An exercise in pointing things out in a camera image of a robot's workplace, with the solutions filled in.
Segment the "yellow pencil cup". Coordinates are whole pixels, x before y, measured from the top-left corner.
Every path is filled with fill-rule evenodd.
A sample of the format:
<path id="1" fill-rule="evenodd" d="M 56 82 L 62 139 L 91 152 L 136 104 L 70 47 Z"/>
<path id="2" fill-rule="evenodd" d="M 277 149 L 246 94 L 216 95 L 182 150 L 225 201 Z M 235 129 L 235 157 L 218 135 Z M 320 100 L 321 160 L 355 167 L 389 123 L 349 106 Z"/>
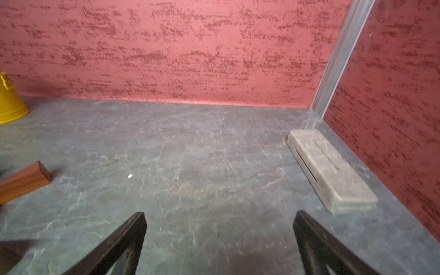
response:
<path id="1" fill-rule="evenodd" d="M 15 92 L 15 84 L 6 72 L 1 72 L 1 124 L 18 120 L 29 113 L 28 107 Z"/>

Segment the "right aluminium corner post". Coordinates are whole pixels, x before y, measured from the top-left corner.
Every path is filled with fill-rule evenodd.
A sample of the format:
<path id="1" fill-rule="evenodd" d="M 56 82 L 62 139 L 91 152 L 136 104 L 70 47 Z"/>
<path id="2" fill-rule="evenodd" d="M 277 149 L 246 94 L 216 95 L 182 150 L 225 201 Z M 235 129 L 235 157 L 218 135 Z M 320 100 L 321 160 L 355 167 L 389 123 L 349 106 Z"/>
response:
<path id="1" fill-rule="evenodd" d="M 351 2 L 347 17 L 311 105 L 311 109 L 321 118 L 324 118 L 331 103 L 374 3 L 374 0 L 355 0 Z"/>

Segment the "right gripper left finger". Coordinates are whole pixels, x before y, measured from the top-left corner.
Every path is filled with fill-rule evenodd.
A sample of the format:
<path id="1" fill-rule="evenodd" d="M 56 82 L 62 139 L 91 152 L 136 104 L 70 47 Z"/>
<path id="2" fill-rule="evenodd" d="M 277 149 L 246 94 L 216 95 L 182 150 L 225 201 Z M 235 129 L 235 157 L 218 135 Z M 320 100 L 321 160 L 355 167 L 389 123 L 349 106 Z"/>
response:
<path id="1" fill-rule="evenodd" d="M 65 272 L 66 275 L 134 275 L 141 255 L 147 221 L 134 213 L 101 244 Z"/>

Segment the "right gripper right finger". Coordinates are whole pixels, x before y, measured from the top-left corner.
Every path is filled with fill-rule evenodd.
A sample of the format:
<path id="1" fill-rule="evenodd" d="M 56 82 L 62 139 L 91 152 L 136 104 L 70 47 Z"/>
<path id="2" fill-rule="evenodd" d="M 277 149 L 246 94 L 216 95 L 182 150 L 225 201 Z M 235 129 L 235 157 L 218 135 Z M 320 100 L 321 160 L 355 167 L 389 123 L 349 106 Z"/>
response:
<path id="1" fill-rule="evenodd" d="M 296 213 L 293 231 L 307 275 L 378 274 L 307 212 Z"/>

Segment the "reddish brown triangle block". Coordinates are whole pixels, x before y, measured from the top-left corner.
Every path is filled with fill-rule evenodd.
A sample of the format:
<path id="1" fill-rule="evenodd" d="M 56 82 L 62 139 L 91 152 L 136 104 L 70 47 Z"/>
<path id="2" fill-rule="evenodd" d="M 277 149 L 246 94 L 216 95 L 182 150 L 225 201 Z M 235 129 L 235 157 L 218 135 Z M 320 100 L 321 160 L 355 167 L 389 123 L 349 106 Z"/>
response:
<path id="1" fill-rule="evenodd" d="M 37 161 L 1 181 L 1 205 L 50 184 L 51 180 L 49 171 Z"/>

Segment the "grey eraser block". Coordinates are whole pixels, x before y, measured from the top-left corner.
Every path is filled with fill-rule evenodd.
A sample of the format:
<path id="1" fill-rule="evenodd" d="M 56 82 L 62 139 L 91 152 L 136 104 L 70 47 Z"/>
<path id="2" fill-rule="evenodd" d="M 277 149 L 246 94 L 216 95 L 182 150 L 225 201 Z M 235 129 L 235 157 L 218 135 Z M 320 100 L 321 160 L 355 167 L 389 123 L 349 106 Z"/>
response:
<path id="1" fill-rule="evenodd" d="M 287 144 L 330 213 L 358 213 L 376 208 L 376 194 L 320 131 L 293 129 Z"/>

